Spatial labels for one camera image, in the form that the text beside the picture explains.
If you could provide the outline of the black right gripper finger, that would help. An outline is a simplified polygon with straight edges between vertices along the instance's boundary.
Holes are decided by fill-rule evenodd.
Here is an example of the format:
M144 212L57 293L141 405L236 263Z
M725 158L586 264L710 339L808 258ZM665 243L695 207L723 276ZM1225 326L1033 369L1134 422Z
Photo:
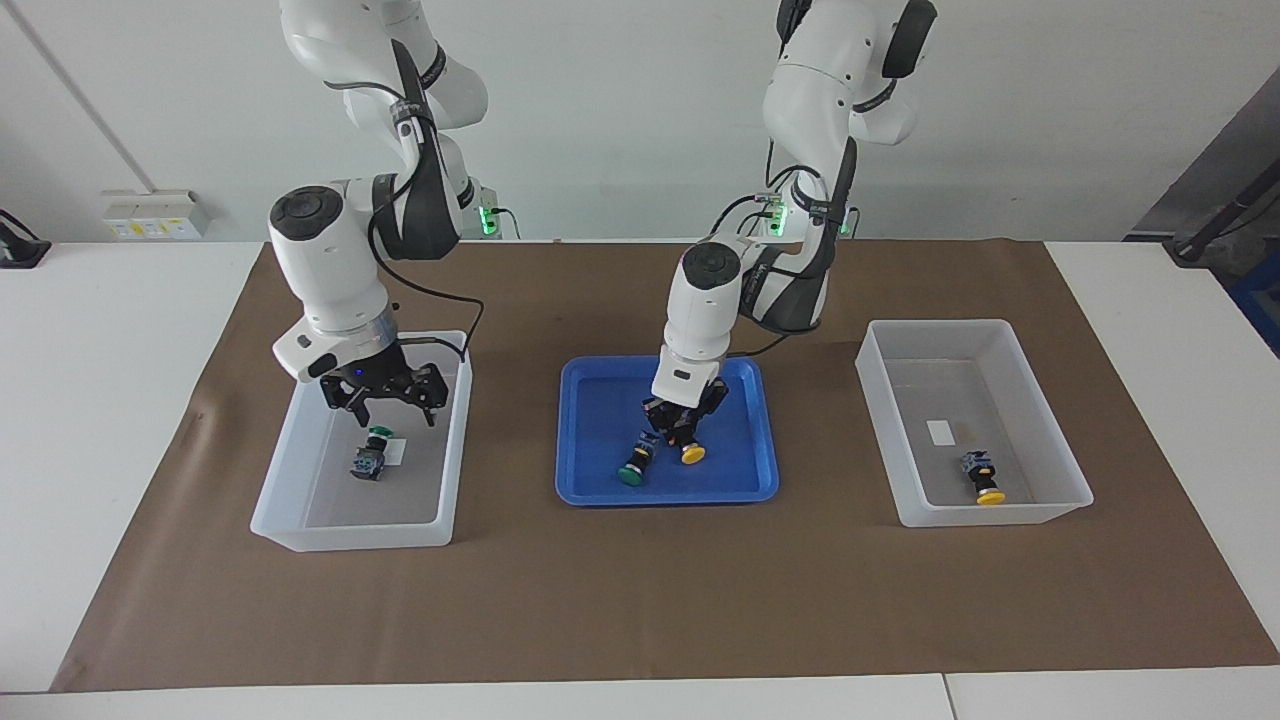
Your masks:
M439 368L417 368L410 372L404 401L422 411L428 427L436 424L436 411L448 402L448 384Z
M349 413L361 428L370 427L370 413L365 405L365 388L347 389L343 382L323 382L323 397L330 410Z

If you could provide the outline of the black clamp base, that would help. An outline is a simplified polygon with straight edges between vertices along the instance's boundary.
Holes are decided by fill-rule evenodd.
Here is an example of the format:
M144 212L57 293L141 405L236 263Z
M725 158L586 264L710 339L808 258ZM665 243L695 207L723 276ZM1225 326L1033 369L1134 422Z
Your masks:
M33 269L52 247L24 222L0 208L0 269Z

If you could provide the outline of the black stand pole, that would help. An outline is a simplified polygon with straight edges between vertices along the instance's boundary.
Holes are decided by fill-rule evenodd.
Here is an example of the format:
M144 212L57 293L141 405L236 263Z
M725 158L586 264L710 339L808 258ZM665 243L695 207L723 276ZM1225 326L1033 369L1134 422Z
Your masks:
M1213 240L1244 227L1240 222L1260 200L1280 184L1280 158L1271 161L1239 195L1219 210L1194 234L1185 240L1170 240L1165 250L1179 266L1190 266L1201 260Z

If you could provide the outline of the green push button switch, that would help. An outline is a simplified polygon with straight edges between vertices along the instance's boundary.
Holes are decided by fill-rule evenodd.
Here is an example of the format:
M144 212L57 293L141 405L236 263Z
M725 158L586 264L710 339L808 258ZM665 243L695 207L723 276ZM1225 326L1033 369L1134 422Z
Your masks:
M356 451L349 474L360 480L379 480L387 465L387 447L394 438L394 432L387 427L370 427L365 445Z
M646 470L657 456L660 443L662 437L659 434L641 430L630 451L628 459L617 471L620 480L628 487L643 486L646 479Z

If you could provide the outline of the blue plastic tray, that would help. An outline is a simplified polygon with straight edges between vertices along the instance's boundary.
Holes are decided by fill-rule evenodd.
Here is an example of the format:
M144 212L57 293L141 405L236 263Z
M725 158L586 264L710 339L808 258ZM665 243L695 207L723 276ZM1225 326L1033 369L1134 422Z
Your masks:
M653 355L584 356L568 361L559 383L556 491L577 507L759 503L780 488L765 387L760 368L745 357L722 370L723 404L698 425L707 450L684 465L660 445L645 483L628 487L617 477L641 430L650 430L643 400L658 359Z

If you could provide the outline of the brown paper table mat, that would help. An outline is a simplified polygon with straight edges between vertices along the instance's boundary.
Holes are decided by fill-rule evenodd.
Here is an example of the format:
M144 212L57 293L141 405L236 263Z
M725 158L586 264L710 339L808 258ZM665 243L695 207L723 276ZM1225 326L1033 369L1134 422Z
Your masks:
M781 484L739 507L573 509L562 366L649 354L681 249L465 245L404 266L486 301L453 541L297 553L250 519L300 315L261 250L55 692L1280 664L1047 250L841 247L820 329L762 359ZM878 318L1011 323L1094 495L1044 524L899 523L854 359Z

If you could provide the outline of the blue crate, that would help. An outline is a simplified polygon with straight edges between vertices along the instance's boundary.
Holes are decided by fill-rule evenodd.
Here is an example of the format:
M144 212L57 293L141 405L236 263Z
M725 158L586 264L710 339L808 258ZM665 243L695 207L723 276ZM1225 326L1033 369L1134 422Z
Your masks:
M1280 250L1230 284L1228 296L1280 357Z

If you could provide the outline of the white wall socket box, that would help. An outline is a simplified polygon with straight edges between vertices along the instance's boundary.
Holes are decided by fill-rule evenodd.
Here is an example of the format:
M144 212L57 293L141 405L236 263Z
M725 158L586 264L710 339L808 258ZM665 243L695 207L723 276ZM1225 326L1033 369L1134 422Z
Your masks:
M201 241L211 225L205 206L186 190L108 191L100 199L102 223L116 241Z

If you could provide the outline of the translucent white plastic box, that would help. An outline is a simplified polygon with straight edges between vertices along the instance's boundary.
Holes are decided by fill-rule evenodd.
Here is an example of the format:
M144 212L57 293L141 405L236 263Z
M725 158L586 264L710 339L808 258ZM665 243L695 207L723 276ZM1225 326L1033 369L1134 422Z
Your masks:
M428 427L422 411L393 398L371 398L371 427L406 438L399 466L385 465L376 482L349 474L369 429L330 410L319 382L294 388L251 530L297 552L439 547L451 542L460 496L472 365L454 348L463 331L410 334L411 366L434 363L448 384L447 405Z
M1050 521L1094 496L1009 322L873 320L855 366L899 520L909 528ZM925 428L950 421L956 445ZM1006 495L975 503L964 454L986 450Z

